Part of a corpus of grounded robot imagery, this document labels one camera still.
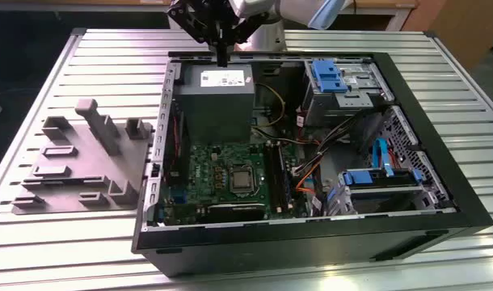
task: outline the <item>blue plastic clip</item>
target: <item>blue plastic clip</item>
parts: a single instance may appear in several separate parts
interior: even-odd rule
[[[331,192],[328,194],[328,201],[333,198],[335,194],[336,194],[336,188],[331,189]]]
[[[384,138],[377,138],[373,143],[373,168],[379,168],[379,154],[377,150],[381,151],[381,165],[385,169],[387,176],[393,176],[393,170],[391,165],[389,150],[387,147],[387,140]]]
[[[349,171],[352,180],[355,184],[372,184],[373,179],[371,177],[369,171]]]
[[[351,177],[349,172],[344,173],[344,181],[345,181],[345,185],[352,185],[352,177]]]
[[[343,73],[335,66],[333,60],[313,61],[313,71],[317,78],[320,92],[323,93],[345,93],[348,87],[343,80]]]
[[[423,182],[423,171],[420,169],[413,169],[412,173],[415,174],[417,183],[421,183]]]

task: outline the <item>slotted table surface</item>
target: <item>slotted table surface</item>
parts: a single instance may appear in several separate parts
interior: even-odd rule
[[[289,30],[287,44],[291,51],[391,54],[493,217],[493,103],[439,40],[416,32]],[[79,98],[95,98],[116,123],[139,117],[155,124],[169,50],[207,46],[177,30],[71,36],[0,165],[0,291],[493,290],[493,227],[404,261],[169,279],[131,253],[135,210],[14,215],[18,182],[47,143],[46,117],[84,122],[73,107]]]

